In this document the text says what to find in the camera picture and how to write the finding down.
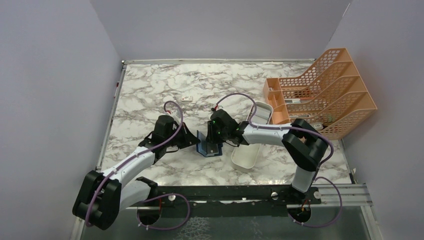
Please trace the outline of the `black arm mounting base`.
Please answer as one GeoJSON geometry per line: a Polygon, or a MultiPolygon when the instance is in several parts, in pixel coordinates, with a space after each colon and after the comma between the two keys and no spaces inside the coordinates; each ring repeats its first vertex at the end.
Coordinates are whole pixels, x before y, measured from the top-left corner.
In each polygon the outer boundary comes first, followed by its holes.
{"type": "Polygon", "coordinates": [[[291,185],[206,185],[159,186],[138,177],[128,185],[135,199],[136,218],[153,228],[160,219],[232,218],[232,217],[294,217],[306,222],[311,217],[310,206],[321,204],[317,187],[305,193],[291,185]]]}

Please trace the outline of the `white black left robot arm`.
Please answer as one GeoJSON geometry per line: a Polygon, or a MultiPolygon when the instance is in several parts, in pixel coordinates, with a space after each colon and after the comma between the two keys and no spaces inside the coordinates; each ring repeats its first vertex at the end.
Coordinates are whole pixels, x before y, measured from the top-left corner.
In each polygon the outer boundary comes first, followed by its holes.
{"type": "Polygon", "coordinates": [[[121,210],[140,201],[152,205],[157,200],[157,183],[146,178],[130,181],[167,154],[168,148],[181,150],[198,143],[200,140],[184,122],[170,115],[159,116],[153,131],[124,160],[103,172],[92,170],[86,174],[72,214],[88,226],[106,230],[121,210]]]}

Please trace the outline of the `blue leather card holder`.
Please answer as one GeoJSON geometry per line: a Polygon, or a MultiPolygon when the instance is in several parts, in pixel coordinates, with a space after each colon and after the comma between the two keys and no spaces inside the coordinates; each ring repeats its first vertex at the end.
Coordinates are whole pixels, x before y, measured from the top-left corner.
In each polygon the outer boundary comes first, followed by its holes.
{"type": "Polygon", "coordinates": [[[196,144],[196,152],[202,155],[205,158],[208,157],[217,157],[223,154],[222,147],[223,145],[217,143],[210,143],[206,141],[206,136],[200,132],[196,131],[197,139],[199,143],[196,144]]]}

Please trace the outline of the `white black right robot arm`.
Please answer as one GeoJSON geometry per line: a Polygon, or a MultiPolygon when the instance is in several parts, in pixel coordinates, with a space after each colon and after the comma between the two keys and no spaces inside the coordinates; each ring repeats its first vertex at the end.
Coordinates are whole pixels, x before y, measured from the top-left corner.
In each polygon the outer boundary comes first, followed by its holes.
{"type": "Polygon", "coordinates": [[[317,175],[319,165],[330,148],[328,139],[306,120],[297,118],[286,124],[259,124],[248,120],[237,122],[223,109],[216,110],[207,122],[206,142],[240,145],[272,145],[284,147],[296,164],[289,199],[300,204],[309,196],[308,190],[317,175]]]}

